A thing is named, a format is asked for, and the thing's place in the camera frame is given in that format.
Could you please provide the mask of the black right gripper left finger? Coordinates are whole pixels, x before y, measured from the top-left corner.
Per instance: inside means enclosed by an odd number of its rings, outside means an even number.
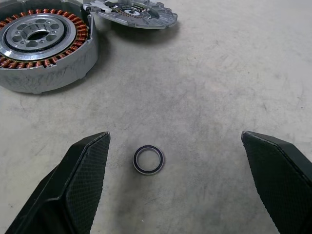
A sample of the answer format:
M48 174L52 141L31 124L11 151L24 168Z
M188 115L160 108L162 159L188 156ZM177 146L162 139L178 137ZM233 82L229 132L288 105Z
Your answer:
M73 144L32 192L8 234L88 234L105 175L109 132Z

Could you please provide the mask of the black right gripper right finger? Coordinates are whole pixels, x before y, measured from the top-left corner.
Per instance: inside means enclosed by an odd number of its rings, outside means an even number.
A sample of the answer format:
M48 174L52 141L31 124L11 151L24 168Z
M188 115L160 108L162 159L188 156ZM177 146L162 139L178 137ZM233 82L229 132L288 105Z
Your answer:
M281 234L312 232L312 163L293 144L243 131L256 190Z

